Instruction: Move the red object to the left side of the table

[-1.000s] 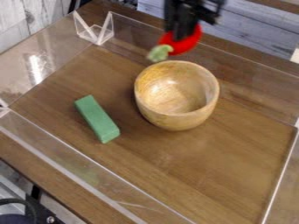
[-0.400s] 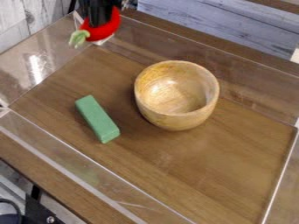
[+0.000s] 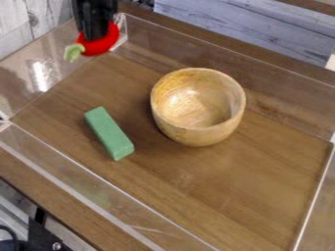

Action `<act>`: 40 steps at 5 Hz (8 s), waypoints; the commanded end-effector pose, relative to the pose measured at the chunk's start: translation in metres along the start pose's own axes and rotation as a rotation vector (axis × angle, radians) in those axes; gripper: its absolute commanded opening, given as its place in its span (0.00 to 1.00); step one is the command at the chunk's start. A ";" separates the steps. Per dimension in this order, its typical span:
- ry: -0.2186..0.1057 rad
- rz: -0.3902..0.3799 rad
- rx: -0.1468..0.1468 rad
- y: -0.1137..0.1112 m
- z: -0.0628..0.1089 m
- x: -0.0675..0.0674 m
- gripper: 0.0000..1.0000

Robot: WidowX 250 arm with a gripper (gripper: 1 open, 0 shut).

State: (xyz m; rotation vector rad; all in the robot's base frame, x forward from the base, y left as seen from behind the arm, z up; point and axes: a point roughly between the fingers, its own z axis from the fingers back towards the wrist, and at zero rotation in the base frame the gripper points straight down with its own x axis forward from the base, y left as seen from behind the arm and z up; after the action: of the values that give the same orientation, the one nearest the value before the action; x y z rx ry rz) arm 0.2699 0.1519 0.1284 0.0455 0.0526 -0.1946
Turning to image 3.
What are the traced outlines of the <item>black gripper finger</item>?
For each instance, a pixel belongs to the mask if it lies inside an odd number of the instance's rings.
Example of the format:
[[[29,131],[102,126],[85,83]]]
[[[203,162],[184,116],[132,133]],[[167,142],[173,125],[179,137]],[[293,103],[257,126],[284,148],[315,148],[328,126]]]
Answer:
[[[105,37],[108,23],[117,12],[117,0],[85,0],[82,4],[84,36],[89,41]]]
[[[70,0],[72,2],[72,11],[73,11],[73,17],[76,21],[76,26],[78,32],[82,31],[82,20],[84,20],[84,14],[82,14],[82,4],[85,0]]]

